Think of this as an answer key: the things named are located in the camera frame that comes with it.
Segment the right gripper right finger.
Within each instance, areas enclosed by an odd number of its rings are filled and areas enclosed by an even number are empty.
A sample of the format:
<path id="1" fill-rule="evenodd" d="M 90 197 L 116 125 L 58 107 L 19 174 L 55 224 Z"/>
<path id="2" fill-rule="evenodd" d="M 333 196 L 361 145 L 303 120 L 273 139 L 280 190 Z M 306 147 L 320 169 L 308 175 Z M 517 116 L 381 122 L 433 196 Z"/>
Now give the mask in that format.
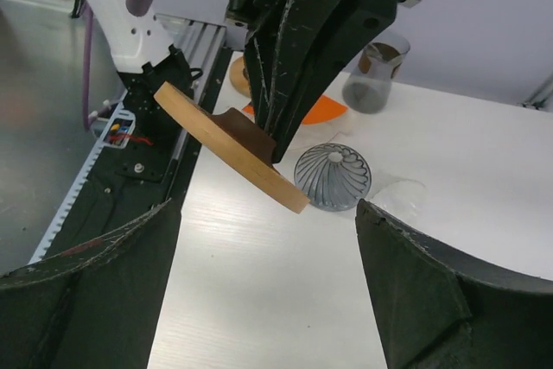
<path id="1" fill-rule="evenodd" d="M 356 231 L 390 368 L 550 368 L 552 282 L 433 239 L 368 201 Z"/>

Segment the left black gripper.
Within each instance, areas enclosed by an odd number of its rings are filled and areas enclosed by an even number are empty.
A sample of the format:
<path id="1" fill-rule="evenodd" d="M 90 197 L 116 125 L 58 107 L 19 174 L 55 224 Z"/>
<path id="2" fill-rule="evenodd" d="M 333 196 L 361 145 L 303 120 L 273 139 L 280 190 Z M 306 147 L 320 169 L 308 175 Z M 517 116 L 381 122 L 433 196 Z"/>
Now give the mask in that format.
<path id="1" fill-rule="evenodd" d="M 247 29 L 245 73 L 257 125 L 278 163 L 302 120 L 346 64 L 421 0 L 229 0 L 226 16 Z"/>

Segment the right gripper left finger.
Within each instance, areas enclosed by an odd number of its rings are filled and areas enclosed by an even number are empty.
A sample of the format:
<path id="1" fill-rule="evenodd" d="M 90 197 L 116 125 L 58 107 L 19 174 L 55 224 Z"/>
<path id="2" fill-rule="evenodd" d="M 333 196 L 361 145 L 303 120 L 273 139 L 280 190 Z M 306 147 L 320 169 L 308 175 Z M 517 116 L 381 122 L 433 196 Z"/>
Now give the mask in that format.
<path id="1" fill-rule="evenodd" d="M 144 368 L 175 255 L 168 201 L 1 276 L 3 368 Z"/>

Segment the orange coffee filter box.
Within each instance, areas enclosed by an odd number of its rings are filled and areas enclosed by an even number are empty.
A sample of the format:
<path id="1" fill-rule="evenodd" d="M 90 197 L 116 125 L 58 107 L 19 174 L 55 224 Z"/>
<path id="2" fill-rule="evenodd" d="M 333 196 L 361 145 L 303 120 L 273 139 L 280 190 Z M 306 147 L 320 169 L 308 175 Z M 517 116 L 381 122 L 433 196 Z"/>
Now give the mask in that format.
<path id="1" fill-rule="evenodd" d="M 356 115 L 348 106 L 323 95 L 302 120 L 289 149 L 308 149 L 329 143 L 340 134 L 349 135 L 353 132 L 355 122 Z"/>

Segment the wooden dripper ring stand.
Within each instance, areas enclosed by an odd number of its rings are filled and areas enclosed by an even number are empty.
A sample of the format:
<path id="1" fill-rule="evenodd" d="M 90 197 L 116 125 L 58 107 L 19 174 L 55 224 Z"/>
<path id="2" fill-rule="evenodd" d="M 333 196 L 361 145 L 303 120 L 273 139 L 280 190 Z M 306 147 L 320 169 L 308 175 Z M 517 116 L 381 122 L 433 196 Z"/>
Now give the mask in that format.
<path id="1" fill-rule="evenodd" d="M 294 213 L 308 197 L 273 166 L 276 142 L 241 111 L 213 115 L 168 82 L 154 94 L 157 104 L 189 135 L 256 188 Z"/>

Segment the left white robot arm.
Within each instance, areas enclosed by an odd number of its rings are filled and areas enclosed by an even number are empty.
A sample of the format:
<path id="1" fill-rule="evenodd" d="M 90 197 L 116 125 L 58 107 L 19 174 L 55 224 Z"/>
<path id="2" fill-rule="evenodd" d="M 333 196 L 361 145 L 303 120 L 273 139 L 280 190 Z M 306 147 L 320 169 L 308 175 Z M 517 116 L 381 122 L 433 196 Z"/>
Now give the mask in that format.
<path id="1" fill-rule="evenodd" d="M 151 7 L 153 0 L 86 0 L 124 82 L 139 74 L 189 91 L 191 70 Z M 421 0 L 229 0 L 226 17 L 247 29 L 245 69 L 255 122 L 280 162 L 301 121 L 347 63 Z"/>

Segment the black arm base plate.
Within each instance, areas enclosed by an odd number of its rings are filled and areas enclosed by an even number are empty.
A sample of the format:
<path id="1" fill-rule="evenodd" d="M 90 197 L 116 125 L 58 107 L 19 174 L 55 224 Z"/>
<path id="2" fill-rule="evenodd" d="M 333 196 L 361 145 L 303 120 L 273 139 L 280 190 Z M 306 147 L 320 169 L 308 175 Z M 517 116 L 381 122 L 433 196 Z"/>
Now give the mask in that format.
<path id="1" fill-rule="evenodd" d="M 123 111 L 45 258 L 95 239 L 166 200 L 183 203 L 200 144 L 154 100 L 147 75 L 128 75 Z"/>

